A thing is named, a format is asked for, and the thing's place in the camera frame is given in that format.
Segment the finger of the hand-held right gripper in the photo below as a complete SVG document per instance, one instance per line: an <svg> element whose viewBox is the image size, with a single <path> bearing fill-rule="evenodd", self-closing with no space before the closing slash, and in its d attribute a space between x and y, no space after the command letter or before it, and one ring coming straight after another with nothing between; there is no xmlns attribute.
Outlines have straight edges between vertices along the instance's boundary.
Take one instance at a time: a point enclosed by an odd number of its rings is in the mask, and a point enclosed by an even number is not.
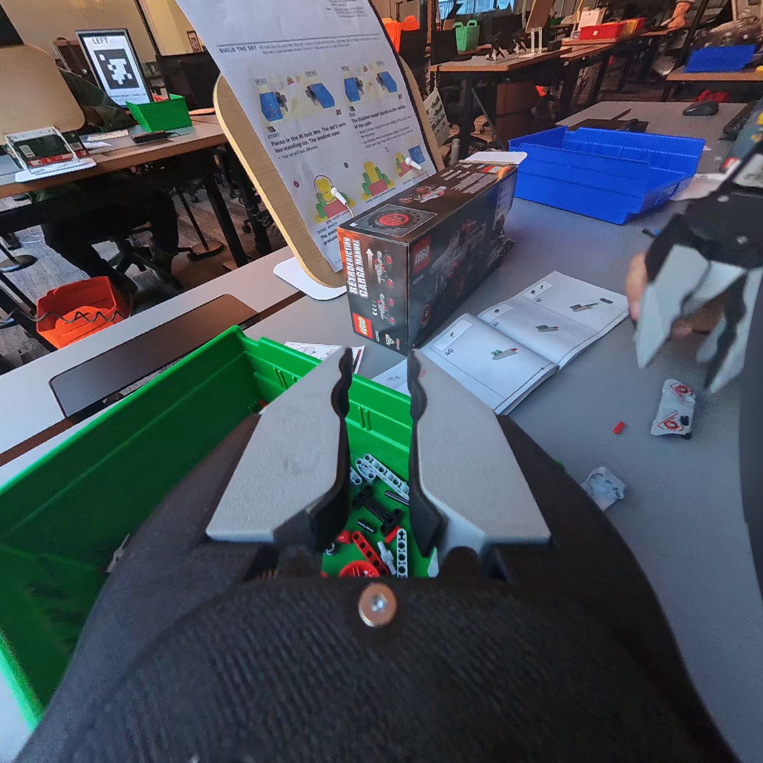
<svg viewBox="0 0 763 763"><path fill-rule="evenodd" d="M719 319L697 354L697 360L707 366L704 384L711 393L718 392L743 368L749 334L748 286L747 269L711 262L699 285L684 301L682 315L689 318L722 297Z"/></svg>
<svg viewBox="0 0 763 763"><path fill-rule="evenodd" d="M669 337L687 300L707 277L710 264L684 244L671 244L666 253L644 258L646 281L635 320L635 357L639 368L651 363Z"/></svg>

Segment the pile of lego pieces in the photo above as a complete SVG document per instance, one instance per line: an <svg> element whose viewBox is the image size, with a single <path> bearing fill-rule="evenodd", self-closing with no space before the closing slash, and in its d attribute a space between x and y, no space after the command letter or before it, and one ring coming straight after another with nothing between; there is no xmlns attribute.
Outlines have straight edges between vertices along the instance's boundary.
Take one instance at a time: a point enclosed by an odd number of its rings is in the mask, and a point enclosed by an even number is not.
<svg viewBox="0 0 763 763"><path fill-rule="evenodd" d="M414 539L409 486L371 453L351 456L349 517L322 558L322 577L434 578L436 548L424 554Z"/></svg>

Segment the green plastic bin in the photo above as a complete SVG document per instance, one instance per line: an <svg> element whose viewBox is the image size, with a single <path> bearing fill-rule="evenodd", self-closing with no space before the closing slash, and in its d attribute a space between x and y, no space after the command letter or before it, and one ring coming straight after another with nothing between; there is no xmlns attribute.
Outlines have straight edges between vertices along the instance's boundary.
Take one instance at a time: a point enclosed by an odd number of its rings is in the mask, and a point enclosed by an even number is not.
<svg viewBox="0 0 763 763"><path fill-rule="evenodd" d="M230 741L278 717L326 725L369 711L401 732L469 682L509 708L514 605L491 572L322 577L322 552L206 534L265 407L318 363L231 328L2 487L2 650L33 718L21 758L71 744L170 760L173 739ZM411 398L352 375L349 458L373 454L409 486ZM498 418L554 527L556 463Z"/></svg>

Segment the white red-printed lego piece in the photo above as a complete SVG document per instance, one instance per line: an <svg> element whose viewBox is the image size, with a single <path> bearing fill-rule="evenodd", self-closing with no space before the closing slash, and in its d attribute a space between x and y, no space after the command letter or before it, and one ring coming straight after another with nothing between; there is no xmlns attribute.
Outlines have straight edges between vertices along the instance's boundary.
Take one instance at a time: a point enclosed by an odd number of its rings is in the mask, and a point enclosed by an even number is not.
<svg viewBox="0 0 763 763"><path fill-rule="evenodd" d="M666 379L650 434L691 439L695 405L696 395L691 387L675 378Z"/></svg>

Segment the light grey lego piece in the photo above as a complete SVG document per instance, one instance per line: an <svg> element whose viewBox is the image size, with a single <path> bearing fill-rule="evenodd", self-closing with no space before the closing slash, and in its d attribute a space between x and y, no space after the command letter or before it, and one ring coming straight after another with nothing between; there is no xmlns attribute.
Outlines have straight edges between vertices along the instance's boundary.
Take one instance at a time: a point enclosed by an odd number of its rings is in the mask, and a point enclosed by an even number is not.
<svg viewBox="0 0 763 763"><path fill-rule="evenodd" d="M624 482L603 466L591 470L580 486L602 511L625 498Z"/></svg>

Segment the blue plastic bin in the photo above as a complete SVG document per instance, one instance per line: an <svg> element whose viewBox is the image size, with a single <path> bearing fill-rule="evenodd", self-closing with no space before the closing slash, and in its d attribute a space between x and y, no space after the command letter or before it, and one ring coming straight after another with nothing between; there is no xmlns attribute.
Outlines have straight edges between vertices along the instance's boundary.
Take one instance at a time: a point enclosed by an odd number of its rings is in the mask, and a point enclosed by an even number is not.
<svg viewBox="0 0 763 763"><path fill-rule="evenodd" d="M687 188L705 148L691 137L565 126L510 141L516 196L622 225Z"/></svg>

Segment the open instruction booklet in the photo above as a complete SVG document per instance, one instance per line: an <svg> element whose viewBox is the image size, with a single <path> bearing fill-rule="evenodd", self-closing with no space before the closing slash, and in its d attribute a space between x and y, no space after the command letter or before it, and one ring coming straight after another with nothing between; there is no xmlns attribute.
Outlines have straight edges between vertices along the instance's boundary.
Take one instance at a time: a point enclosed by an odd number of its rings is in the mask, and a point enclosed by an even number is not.
<svg viewBox="0 0 763 763"><path fill-rule="evenodd" d="M423 353L506 414L627 316L624 295L554 271L475 316L463 314Z"/></svg>

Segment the blue flat bin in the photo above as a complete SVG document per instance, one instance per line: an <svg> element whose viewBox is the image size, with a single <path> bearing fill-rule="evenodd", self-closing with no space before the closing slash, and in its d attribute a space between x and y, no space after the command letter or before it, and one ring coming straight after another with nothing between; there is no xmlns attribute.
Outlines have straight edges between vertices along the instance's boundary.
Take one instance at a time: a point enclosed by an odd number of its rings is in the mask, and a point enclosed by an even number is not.
<svg viewBox="0 0 763 763"><path fill-rule="evenodd" d="M739 72L753 61L757 50L755 43L705 46L691 53L684 65L684 73Z"/></svg>

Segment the brown wooden desk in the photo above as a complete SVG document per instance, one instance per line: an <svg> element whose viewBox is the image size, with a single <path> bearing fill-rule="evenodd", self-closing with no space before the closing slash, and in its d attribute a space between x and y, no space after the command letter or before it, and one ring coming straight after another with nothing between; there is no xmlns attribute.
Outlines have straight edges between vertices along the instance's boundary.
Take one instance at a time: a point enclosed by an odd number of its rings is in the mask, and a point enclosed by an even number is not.
<svg viewBox="0 0 763 763"><path fill-rule="evenodd" d="M468 60L443 62L432 66L431 75L438 86L443 74L454 76L460 83L459 159L466 158L470 153L476 117L473 108L478 102L475 87L481 80L508 81L512 76L524 75L539 67L558 68L561 64L571 66L574 62L582 61L586 55L597 52L597 47L596 45L570 45L553 52L509 55L498 61L489 61L487 56L472 56Z"/></svg>

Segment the orange plastic bin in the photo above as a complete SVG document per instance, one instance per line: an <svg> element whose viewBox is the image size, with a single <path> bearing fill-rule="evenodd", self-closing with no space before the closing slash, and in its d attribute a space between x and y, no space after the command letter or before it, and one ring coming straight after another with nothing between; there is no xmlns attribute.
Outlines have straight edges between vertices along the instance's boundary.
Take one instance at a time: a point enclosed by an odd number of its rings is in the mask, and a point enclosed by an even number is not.
<svg viewBox="0 0 763 763"><path fill-rule="evenodd" d="M130 317L131 301L104 276L75 281L37 300L36 331L55 349L63 349Z"/></svg>

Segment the printed instruction sheet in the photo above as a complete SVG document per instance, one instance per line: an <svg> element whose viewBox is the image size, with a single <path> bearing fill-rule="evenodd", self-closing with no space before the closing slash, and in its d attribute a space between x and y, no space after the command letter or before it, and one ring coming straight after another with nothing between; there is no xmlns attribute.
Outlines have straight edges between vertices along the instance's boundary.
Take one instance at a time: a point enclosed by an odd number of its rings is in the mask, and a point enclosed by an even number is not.
<svg viewBox="0 0 763 763"><path fill-rule="evenodd" d="M224 130L292 252L340 278L340 224L442 165L416 83L368 1L178 2L256 134Z"/></svg>

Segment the small green bin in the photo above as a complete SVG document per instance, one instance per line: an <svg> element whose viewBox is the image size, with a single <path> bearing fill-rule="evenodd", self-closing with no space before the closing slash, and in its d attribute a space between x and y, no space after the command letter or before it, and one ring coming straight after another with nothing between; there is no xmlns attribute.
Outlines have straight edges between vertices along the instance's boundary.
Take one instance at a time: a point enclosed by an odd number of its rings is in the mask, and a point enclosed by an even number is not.
<svg viewBox="0 0 763 763"><path fill-rule="evenodd" d="M170 94L166 100L143 104L128 102L130 115L147 132L174 131L193 126L186 99Z"/></svg>

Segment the clear acrylic sign holder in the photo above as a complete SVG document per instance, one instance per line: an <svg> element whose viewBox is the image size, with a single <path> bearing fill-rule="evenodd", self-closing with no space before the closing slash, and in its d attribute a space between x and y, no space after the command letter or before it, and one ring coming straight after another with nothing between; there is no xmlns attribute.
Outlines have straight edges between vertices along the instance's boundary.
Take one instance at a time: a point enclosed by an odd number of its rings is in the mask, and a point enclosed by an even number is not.
<svg viewBox="0 0 763 763"><path fill-rule="evenodd" d="M77 130L55 127L27 130L5 136L5 149L19 167L16 182L62 176L96 167Z"/></svg>

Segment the marker tag display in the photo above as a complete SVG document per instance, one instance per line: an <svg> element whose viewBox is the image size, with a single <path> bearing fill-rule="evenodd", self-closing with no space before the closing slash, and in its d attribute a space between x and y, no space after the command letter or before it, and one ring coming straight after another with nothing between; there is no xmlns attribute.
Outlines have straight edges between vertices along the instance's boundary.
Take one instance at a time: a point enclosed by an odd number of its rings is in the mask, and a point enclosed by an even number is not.
<svg viewBox="0 0 763 763"><path fill-rule="evenodd" d="M153 102L127 28L76 31L76 36L101 89L110 99L122 107Z"/></svg>

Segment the wooden divider panel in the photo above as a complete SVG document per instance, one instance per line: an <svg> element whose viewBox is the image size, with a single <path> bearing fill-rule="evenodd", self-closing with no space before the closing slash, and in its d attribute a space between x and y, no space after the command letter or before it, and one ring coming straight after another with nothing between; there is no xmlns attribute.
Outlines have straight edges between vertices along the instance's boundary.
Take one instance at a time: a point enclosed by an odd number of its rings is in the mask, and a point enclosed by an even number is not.
<svg viewBox="0 0 763 763"><path fill-rule="evenodd" d="M54 127L80 130L85 115L53 59L29 44L1 48L1 142L9 134Z"/></svg>

